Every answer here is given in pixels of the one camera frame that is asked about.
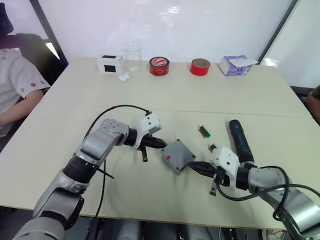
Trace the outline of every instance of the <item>person's arm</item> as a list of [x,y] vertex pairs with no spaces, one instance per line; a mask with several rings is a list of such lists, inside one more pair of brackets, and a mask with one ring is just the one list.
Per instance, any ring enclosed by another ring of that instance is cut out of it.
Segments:
[[320,85],[309,93],[306,104],[314,119],[320,124]]
[[9,108],[7,111],[0,113],[0,127],[18,121],[31,113],[35,106],[44,96],[42,90],[30,92],[24,100]]

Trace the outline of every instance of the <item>white small box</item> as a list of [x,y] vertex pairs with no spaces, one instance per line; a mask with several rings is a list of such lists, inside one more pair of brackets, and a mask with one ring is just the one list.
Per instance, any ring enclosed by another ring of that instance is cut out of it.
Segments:
[[123,74],[125,71],[125,60],[122,55],[102,54],[96,59],[99,72]]

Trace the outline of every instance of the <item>white device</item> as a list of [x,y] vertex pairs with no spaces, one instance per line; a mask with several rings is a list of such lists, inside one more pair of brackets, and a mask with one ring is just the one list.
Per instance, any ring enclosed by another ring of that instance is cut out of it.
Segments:
[[137,135],[136,140],[134,144],[134,148],[138,149],[140,146],[142,138],[146,134],[154,134],[155,132],[159,131],[161,129],[160,122],[156,114],[151,113],[147,116],[145,116],[143,119],[140,120],[140,125],[137,128]]
[[123,74],[125,72],[125,59],[122,55],[102,54],[96,59],[99,72]]
[[240,167],[238,156],[226,146],[221,146],[213,151],[209,163],[216,167],[222,167],[230,178],[230,188],[236,190],[238,168]]

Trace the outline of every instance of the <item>small electronic component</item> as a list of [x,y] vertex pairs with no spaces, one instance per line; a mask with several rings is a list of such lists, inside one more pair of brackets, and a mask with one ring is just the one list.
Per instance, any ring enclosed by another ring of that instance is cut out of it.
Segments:
[[217,146],[215,144],[212,144],[208,149],[210,152],[213,152],[214,149],[216,149],[216,148],[217,148]]
[[203,125],[198,130],[201,133],[202,137],[204,138],[209,138],[211,136],[210,133],[205,129]]

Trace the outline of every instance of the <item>person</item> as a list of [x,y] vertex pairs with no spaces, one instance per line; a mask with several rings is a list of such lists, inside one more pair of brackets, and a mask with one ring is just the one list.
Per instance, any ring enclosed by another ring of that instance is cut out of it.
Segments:
[[9,141],[6,136],[14,122],[28,116],[49,87],[27,59],[0,49],[0,150]]
[[320,125],[320,85],[306,97],[306,105],[313,118]]

